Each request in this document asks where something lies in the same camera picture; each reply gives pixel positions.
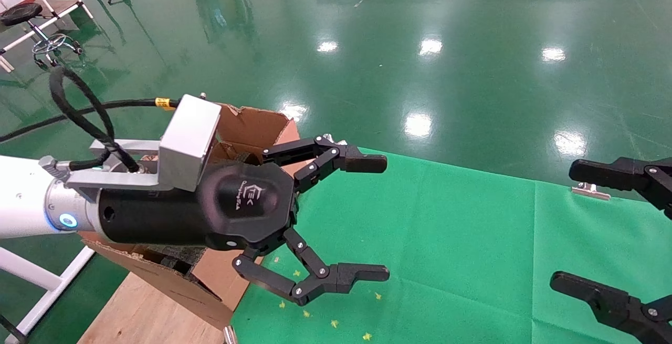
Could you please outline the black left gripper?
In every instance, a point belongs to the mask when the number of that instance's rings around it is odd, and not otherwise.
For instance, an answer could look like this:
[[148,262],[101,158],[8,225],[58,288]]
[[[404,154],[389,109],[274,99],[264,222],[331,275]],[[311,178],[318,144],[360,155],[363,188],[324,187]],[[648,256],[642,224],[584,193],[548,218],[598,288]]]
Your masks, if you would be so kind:
[[281,167],[240,162],[209,168],[194,192],[103,189],[98,206],[113,243],[260,253],[283,245],[298,207],[295,180]]

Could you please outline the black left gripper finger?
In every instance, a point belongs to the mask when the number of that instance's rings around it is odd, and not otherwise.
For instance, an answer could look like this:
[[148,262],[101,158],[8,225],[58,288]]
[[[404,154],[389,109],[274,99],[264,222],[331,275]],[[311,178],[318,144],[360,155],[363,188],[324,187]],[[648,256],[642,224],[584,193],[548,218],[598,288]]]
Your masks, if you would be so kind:
[[262,162],[279,167],[306,162],[293,174],[293,188],[304,193],[336,170],[353,173],[383,173],[388,159],[384,155],[366,154],[349,144],[338,144],[327,135],[318,135],[274,145],[262,150]]
[[326,293],[348,294],[358,281],[384,282],[390,277],[389,269],[384,265],[353,263],[326,265],[293,228],[284,232],[283,240],[309,272],[302,281],[295,283],[292,279],[255,263],[259,251],[252,248],[246,248],[242,255],[233,260],[233,268],[248,282],[298,306],[305,306]]

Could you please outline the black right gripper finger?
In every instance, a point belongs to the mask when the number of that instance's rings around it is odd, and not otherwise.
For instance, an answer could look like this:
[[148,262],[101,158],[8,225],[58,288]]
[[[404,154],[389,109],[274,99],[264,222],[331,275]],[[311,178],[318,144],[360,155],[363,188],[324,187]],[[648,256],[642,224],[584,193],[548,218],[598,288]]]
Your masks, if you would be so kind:
[[567,272],[555,272],[550,287],[587,303],[597,322],[641,343],[671,343],[671,295],[642,303],[628,292]]
[[636,191],[671,219],[671,158],[655,161],[617,158],[613,163],[578,159],[569,178],[620,191]]

